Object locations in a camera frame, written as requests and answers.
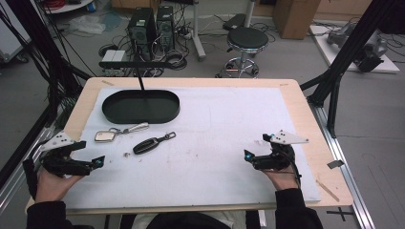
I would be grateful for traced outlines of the black round stool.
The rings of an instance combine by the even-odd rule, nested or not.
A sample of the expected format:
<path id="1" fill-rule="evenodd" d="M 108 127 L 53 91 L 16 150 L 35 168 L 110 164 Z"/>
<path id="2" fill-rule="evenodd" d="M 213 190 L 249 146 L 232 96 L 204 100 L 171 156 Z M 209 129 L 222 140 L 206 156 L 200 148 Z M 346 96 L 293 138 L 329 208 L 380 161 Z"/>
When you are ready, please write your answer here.
<path id="1" fill-rule="evenodd" d="M 229 59 L 215 77 L 257 78 L 260 71 L 259 66 L 249 57 L 251 55 L 255 56 L 267 47 L 267 35 L 263 31 L 254 28 L 237 28 L 228 33 L 227 44 L 229 46 L 227 52 L 237 51 L 241 55 Z"/>

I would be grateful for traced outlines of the black tape cross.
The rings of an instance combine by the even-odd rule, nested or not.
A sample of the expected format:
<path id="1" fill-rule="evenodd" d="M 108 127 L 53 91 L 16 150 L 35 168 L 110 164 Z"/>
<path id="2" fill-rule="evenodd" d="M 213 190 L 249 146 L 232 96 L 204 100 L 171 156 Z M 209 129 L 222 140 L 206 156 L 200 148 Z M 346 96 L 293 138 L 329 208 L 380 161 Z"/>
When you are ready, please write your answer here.
<path id="1" fill-rule="evenodd" d="M 341 207 L 338 207 L 336 211 L 327 210 L 326 213 L 329 215 L 338 215 L 343 221 L 346 221 L 346 216 L 354 215 L 353 212 L 343 211 Z"/>

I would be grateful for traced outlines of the thin wooden stick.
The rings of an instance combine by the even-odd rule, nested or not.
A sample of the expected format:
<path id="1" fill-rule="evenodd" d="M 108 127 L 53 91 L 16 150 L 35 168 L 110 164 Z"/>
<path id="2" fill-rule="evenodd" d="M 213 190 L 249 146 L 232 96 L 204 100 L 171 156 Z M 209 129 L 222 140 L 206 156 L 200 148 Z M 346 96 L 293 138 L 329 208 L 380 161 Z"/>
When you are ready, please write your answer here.
<path id="1" fill-rule="evenodd" d="M 339 202 L 340 198 L 333 193 L 324 183 L 322 183 L 320 180 L 316 179 L 316 182 L 318 185 L 325 191 L 327 192 L 335 201 Z"/>

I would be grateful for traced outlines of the person's right hand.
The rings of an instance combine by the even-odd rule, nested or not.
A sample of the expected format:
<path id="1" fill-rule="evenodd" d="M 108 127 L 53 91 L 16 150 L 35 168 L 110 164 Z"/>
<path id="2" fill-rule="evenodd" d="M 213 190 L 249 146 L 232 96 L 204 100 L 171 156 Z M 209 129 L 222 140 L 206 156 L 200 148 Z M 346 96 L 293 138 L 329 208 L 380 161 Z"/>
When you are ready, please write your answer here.
<path id="1" fill-rule="evenodd" d="M 270 179 L 277 191 L 298 189 L 299 184 L 291 167 L 282 170 L 267 169 L 263 173 Z"/>

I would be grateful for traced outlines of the clear plastic bag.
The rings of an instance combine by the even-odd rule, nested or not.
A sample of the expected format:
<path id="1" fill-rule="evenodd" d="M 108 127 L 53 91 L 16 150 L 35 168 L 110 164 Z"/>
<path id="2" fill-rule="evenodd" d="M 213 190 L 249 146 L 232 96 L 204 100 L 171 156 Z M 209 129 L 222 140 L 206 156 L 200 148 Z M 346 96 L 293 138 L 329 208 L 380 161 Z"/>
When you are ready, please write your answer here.
<path id="1" fill-rule="evenodd" d="M 106 26 L 100 22 L 100 18 L 92 15 L 82 15 L 70 20 L 69 27 L 71 30 L 89 34 L 102 34 L 106 29 Z"/>

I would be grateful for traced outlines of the black car key fob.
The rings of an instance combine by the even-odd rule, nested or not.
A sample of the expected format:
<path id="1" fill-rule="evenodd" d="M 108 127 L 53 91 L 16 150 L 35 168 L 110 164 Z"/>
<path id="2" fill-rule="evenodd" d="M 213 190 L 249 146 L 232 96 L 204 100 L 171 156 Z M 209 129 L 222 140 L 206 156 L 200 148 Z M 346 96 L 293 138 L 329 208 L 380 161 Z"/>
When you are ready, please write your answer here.
<path id="1" fill-rule="evenodd" d="M 141 143 L 137 144 L 134 148 L 133 148 L 133 153 L 135 155 L 142 155 L 145 154 L 147 152 L 150 152 L 152 150 L 154 150 L 155 148 L 157 148 L 159 146 L 159 144 L 165 140 L 169 140 L 171 138 L 176 137 L 176 133 L 175 132 L 171 132 L 169 134 L 166 134 L 162 137 L 151 137 L 148 138 L 146 140 L 143 140 Z"/>

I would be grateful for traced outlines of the wooden table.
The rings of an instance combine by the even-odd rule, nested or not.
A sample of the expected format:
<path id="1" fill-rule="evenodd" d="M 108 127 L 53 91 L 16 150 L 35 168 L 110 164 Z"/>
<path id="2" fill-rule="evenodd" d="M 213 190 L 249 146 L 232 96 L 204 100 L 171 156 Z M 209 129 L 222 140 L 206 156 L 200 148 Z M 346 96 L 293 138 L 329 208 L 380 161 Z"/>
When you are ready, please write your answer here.
<path id="1" fill-rule="evenodd" d="M 293 79 L 214 79 L 214 78 L 145 78 L 142 80 L 148 90 L 161 89 L 170 92 L 177 88 L 277 88 L 281 91 L 285 100 L 290 118 L 294 125 L 294 134 L 305 137 L 308 143 L 297 145 L 294 151 L 297 155 L 296 164 L 302 174 L 302 189 L 306 204 L 310 207 L 349 206 L 353 199 L 349 188 L 343 179 L 341 172 L 330 169 L 328 163 L 333 160 L 329 146 L 315 120 L 314 115 L 305 99 L 298 83 Z M 92 78 L 90 79 L 79 97 L 74 111 L 66 125 L 66 133 L 73 139 L 82 139 L 81 135 L 85 125 L 96 105 L 98 94 L 103 89 L 113 88 L 115 91 L 140 88 L 135 78 Z M 316 182 L 316 179 L 324 183 L 340 201 L 335 201 Z M 176 209 L 174 207 L 162 207 L 142 210 L 139 208 L 123 208 L 108 210 L 69 210 L 70 215 L 92 214 L 121 214 L 121 213 L 156 213 L 174 211 L 223 211 L 223 210 L 250 210 L 272 209 L 274 204 L 247 204 L 226 206 L 197 206 Z"/>

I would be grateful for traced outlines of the black oval tray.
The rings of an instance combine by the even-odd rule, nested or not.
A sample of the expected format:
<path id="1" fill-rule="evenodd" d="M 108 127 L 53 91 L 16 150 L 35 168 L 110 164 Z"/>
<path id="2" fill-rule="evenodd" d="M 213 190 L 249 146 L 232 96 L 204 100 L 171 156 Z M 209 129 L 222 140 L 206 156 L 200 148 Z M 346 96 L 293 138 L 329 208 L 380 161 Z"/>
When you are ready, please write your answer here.
<path id="1" fill-rule="evenodd" d="M 122 90 L 102 103 L 106 119 L 115 124 L 162 124 L 177 117 L 180 99 L 166 90 Z"/>

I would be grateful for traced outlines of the silver key with square tag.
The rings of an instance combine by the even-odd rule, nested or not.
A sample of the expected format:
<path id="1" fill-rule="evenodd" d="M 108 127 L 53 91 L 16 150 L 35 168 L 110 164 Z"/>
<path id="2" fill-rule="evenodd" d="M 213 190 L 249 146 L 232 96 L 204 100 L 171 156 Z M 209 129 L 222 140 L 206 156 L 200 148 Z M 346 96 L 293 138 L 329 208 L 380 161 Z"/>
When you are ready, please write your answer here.
<path id="1" fill-rule="evenodd" d="M 148 128 L 149 124 L 147 122 L 143 122 L 123 130 L 118 128 L 110 128 L 109 130 L 98 131 L 95 134 L 95 142 L 112 142 L 118 135 L 127 135 L 133 132 L 143 131 Z"/>

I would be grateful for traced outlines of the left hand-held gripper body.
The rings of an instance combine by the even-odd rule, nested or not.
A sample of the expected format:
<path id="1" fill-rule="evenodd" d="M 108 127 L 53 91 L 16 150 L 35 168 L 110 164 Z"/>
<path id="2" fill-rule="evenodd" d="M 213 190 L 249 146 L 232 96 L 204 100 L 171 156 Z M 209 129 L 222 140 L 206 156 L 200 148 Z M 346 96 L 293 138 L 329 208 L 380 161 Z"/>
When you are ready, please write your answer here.
<path id="1" fill-rule="evenodd" d="M 64 131 L 60 131 L 40 147 L 40 164 L 51 174 L 58 177 L 88 176 L 91 161 L 80 161 L 71 158 L 68 146 L 75 142 Z"/>

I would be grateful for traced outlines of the black flat pad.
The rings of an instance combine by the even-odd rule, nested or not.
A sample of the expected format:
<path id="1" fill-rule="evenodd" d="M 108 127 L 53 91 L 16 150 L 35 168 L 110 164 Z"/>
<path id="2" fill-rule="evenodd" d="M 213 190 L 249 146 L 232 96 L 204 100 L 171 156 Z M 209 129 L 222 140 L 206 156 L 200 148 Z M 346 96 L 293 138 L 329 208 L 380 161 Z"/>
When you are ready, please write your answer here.
<path id="1" fill-rule="evenodd" d="M 223 23 L 223 29 L 231 31 L 242 27 L 244 24 L 245 24 L 245 14 L 238 13 Z"/>

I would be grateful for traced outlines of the white board with equipment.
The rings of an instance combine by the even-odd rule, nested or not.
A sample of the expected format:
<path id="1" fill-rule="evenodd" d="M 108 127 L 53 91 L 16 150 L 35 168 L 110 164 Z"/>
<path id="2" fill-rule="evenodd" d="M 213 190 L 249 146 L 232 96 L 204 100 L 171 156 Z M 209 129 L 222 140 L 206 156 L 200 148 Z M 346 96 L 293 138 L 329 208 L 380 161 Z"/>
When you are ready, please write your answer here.
<path id="1" fill-rule="evenodd" d="M 321 49 L 327 63 L 331 65 L 341 50 L 346 46 L 356 46 L 349 71 L 362 73 L 398 73 L 399 68 L 385 55 L 386 42 L 380 39 L 376 31 L 366 38 L 359 38 L 354 30 L 355 25 L 348 23 L 337 30 L 331 30 L 323 26 L 310 26 L 311 34 L 315 37 L 318 47 Z"/>

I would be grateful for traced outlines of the white flat box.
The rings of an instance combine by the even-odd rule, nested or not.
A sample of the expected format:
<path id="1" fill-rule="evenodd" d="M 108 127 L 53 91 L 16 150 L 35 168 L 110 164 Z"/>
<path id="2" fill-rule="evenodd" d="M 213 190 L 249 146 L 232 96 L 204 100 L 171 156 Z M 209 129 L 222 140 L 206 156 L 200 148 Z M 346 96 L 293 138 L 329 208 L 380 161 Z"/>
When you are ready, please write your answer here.
<path id="1" fill-rule="evenodd" d="M 103 62 L 122 62 L 127 59 L 125 51 L 108 50 L 103 58 Z"/>

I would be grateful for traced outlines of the grey desk leg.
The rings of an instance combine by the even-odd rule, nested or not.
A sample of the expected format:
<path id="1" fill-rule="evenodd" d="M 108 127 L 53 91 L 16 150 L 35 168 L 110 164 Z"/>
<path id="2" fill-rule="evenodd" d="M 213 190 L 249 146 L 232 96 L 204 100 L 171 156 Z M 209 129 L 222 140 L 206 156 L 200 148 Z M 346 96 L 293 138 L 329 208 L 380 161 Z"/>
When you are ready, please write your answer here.
<path id="1" fill-rule="evenodd" d="M 192 30 L 192 40 L 197 52 L 197 57 L 199 61 L 204 61 L 206 58 L 206 53 L 203 49 L 202 41 L 199 37 L 199 0 L 193 1 L 193 30 Z"/>

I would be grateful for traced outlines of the aluminium rail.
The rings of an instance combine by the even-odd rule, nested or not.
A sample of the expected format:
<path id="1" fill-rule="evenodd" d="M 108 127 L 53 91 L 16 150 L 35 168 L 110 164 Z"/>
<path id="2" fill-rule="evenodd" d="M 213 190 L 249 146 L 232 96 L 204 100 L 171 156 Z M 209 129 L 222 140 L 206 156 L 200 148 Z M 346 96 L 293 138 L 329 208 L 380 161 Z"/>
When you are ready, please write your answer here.
<path id="1" fill-rule="evenodd" d="M 33 149 L 33 160 L 37 160 L 39 155 L 39 143 L 50 139 L 55 134 L 55 127 L 42 128 L 38 134 L 29 135 L 28 140 L 23 141 L 23 157 L 18 160 L 17 166 L 11 173 L 5 185 L 0 189 L 0 216 L 11 210 L 25 211 L 25 206 L 30 201 L 30 193 L 26 183 L 26 177 L 23 169 L 23 161 L 30 157 Z"/>
<path id="2" fill-rule="evenodd" d="M 343 178 L 345 179 L 348 188 L 352 194 L 353 204 L 352 210 L 356 217 L 356 220 L 361 229 L 375 229 L 373 219 L 368 211 L 368 208 L 365 204 L 365 201 L 362 198 L 362 195 L 357 187 L 357 184 L 352 175 L 350 166 L 345 158 L 344 152 L 336 138 L 332 137 L 332 134 L 327 128 L 328 116 L 323 108 L 317 108 L 313 105 L 309 106 L 318 126 L 331 150 L 331 154 L 335 160 L 342 162 L 342 165 L 339 165 Z"/>

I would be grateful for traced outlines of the brown cardboard box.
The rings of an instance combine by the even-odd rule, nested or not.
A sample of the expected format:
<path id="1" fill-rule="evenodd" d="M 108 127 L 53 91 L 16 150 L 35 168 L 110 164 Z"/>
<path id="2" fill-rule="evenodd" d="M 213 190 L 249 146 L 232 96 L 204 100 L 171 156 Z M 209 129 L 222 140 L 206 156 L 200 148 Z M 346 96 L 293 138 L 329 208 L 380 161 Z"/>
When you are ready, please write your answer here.
<path id="1" fill-rule="evenodd" d="M 277 0 L 272 19 L 280 37 L 304 39 L 320 2 L 321 0 Z"/>

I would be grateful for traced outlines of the person's left hand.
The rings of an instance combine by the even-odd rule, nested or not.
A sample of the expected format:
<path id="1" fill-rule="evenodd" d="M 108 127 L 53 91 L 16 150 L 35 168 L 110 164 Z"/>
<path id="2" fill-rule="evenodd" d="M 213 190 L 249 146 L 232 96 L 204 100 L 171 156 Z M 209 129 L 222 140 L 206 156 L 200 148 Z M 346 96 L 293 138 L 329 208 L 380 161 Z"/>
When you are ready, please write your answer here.
<path id="1" fill-rule="evenodd" d="M 38 176 L 35 202 L 60 201 L 81 179 L 81 176 L 58 177 L 42 169 Z"/>

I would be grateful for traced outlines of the person's torso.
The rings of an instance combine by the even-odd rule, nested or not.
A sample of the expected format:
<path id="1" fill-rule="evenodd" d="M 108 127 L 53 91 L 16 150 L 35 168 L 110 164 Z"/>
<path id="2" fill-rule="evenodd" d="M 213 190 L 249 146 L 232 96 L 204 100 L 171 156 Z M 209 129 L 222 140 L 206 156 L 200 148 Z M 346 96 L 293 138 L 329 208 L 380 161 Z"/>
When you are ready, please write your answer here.
<path id="1" fill-rule="evenodd" d="M 123 215 L 119 229 L 263 229 L 259 212 L 208 211 Z"/>

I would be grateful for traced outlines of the round white table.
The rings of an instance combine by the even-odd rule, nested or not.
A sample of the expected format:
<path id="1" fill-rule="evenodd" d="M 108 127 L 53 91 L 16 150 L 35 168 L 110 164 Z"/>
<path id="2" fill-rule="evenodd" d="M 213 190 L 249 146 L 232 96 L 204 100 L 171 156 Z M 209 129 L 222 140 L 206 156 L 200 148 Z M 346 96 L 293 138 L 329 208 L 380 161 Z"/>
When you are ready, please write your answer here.
<path id="1" fill-rule="evenodd" d="M 46 13 L 62 13 L 78 9 L 86 9 L 89 12 L 96 10 L 95 0 L 43 0 L 41 3 Z"/>

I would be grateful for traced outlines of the black metal frame strut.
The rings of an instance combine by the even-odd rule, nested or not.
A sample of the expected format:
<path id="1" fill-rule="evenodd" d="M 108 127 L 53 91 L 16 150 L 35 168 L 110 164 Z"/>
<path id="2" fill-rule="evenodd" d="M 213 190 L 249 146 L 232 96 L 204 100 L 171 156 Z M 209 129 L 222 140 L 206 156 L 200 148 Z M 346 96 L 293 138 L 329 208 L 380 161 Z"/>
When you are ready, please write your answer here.
<path id="1" fill-rule="evenodd" d="M 21 143 L 6 165 L 0 170 L 0 189 L 11 178 L 29 144 L 39 135 L 43 127 L 49 127 L 54 121 L 57 127 L 63 128 L 78 100 L 83 86 L 78 80 L 88 80 L 92 76 L 83 72 L 68 60 L 56 46 L 42 16 L 35 9 L 36 3 L 31 0 L 5 0 L 17 20 L 31 39 L 31 43 L 20 34 L 7 15 L 1 11 L 0 20 L 16 37 L 26 53 L 31 57 L 35 67 L 48 83 L 49 105 L 26 135 L 27 143 Z"/>
<path id="2" fill-rule="evenodd" d="M 399 0 L 372 0 L 354 29 L 358 32 L 359 38 L 366 38 L 371 35 L 389 15 L 390 10 L 398 1 Z M 315 91 L 307 98 L 307 101 L 314 107 L 322 108 L 325 99 L 327 97 L 330 98 L 327 128 L 333 138 L 336 138 L 335 118 L 340 82 L 344 73 L 352 63 L 355 51 L 358 51 L 356 46 L 352 48 L 346 46 L 345 50 L 340 51 L 333 63 L 324 73 L 300 85 L 302 91 L 316 86 Z"/>

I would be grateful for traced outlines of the black computer tower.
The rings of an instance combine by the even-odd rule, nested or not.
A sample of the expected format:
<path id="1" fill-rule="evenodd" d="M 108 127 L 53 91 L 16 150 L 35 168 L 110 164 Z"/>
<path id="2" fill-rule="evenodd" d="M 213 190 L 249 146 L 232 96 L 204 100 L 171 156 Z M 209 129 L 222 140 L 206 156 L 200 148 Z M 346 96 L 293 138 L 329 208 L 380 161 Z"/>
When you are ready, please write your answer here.
<path id="1" fill-rule="evenodd" d="M 160 40 L 160 47 L 163 51 L 169 52 L 175 49 L 174 41 L 174 15 L 172 6 L 159 6 L 157 11 L 157 30 Z"/>
<path id="2" fill-rule="evenodd" d="M 153 9 L 135 8 L 127 31 L 139 59 L 150 61 L 153 58 L 152 43 L 157 38 Z"/>

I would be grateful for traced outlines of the white table mat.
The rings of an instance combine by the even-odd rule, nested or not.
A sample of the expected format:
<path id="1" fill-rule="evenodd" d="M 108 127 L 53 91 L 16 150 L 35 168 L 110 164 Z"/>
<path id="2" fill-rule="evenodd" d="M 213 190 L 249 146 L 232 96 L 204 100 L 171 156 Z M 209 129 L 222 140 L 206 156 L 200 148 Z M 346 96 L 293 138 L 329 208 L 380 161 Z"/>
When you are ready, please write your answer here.
<path id="1" fill-rule="evenodd" d="M 245 161 L 244 150 L 270 152 L 263 134 L 294 132 L 285 100 L 277 88 L 177 88 L 180 112 L 170 122 L 97 143 L 96 132 L 111 127 L 101 103 L 115 89 L 99 92 L 81 135 L 85 149 L 77 160 L 105 156 L 102 168 L 80 180 L 64 198 L 69 210 L 274 204 L 268 178 Z M 133 148 L 171 132 L 154 150 Z"/>

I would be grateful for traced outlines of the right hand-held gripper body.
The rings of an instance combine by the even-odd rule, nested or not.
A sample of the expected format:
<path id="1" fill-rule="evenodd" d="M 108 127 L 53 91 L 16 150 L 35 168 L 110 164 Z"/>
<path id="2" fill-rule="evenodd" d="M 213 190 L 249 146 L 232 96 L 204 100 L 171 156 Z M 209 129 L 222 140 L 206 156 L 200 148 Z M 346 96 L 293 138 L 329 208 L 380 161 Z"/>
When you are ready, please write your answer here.
<path id="1" fill-rule="evenodd" d="M 268 156 L 256 156 L 253 167 L 256 170 L 275 169 L 282 170 L 295 162 L 295 153 L 292 144 L 308 143 L 305 137 L 281 130 L 277 134 L 272 134 L 271 153 Z"/>

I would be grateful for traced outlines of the black T-shaped stand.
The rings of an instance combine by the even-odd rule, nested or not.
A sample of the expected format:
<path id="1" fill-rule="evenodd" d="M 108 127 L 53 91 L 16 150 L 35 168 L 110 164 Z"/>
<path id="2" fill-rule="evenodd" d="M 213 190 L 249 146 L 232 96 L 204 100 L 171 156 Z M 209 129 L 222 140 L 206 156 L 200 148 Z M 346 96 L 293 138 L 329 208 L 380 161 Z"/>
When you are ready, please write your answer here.
<path id="1" fill-rule="evenodd" d="M 140 68 L 170 68 L 171 64 L 168 62 L 137 62 L 137 61 L 101 61 L 98 63 L 99 67 L 104 69 L 118 69 L 118 68 L 135 68 L 142 91 L 145 91 L 142 76 L 139 73 Z"/>

